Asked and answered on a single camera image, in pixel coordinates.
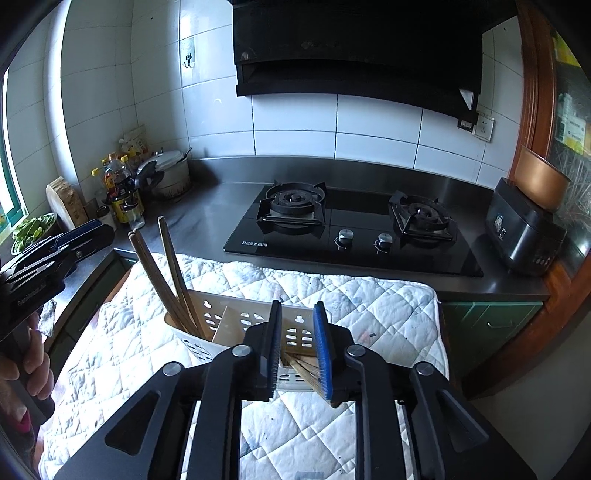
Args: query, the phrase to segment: pot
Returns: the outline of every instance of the pot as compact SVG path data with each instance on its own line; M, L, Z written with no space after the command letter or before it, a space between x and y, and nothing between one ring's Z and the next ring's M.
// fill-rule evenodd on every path
M150 162L155 161L155 172L164 173L162 180L151 188L151 194L155 199L172 199L191 188L191 177L189 176L189 164L187 162L188 155L189 152L183 154L179 150L161 151L140 165L138 172L141 172Z
M558 210L570 183L564 173L523 146L514 180L532 202L549 212Z

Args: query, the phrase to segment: stove burner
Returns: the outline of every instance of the stove burner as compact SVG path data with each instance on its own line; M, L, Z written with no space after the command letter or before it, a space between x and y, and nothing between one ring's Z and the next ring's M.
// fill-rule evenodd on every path
M324 183L275 183L261 201L256 222L263 233L321 236L325 198Z
M437 200L396 192L389 206L394 227L402 237L429 241L426 248L434 248L441 241L456 241L456 222Z

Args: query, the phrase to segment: copper pot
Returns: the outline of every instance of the copper pot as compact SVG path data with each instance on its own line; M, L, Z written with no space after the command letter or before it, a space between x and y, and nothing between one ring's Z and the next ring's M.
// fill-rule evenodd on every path
M514 180L532 202L549 212L558 210L570 183L564 173L523 146Z

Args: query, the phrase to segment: window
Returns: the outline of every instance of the window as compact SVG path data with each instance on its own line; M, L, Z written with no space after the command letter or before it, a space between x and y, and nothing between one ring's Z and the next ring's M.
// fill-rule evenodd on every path
M21 199L17 194L13 179L13 171L8 162L8 155L4 138L8 138L8 128L4 121L6 114L6 88L7 88L8 70L4 77L0 79L0 92L2 93L2 104L0 108L0 203L4 209L8 221L14 226L24 215Z

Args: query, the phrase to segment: wooden chopstick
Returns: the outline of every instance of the wooden chopstick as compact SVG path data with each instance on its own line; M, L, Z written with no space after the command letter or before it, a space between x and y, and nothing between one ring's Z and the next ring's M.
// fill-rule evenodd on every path
M160 227L160 237L162 238L162 246L164 253L168 260L168 267L173 278L174 288L177 290L177 297L181 305L185 308L185 312L193 321L193 324L200 332L200 338L211 341L213 339L213 331L209 328L207 323L197 314L193 301L187 290L187 284L183 278L183 272L178 264L177 256L174 251L173 241L170 238L170 231L168 224L163 216L158 217L158 226Z
M133 232L130 232L129 240L134 246L139 261L144 267L146 275L150 279L150 282L152 282L152 285L154 286L158 297L160 297L160 300L162 301L166 311L176 322L183 326L187 333L197 336L197 329L193 326L193 322L191 322L189 317L185 314L184 309L181 307L181 304L174 296L172 290L170 290L168 283L166 283L166 280L158 269L158 265L156 265L156 262L150 254L148 246L144 241L144 237L139 232L139 230L136 229Z

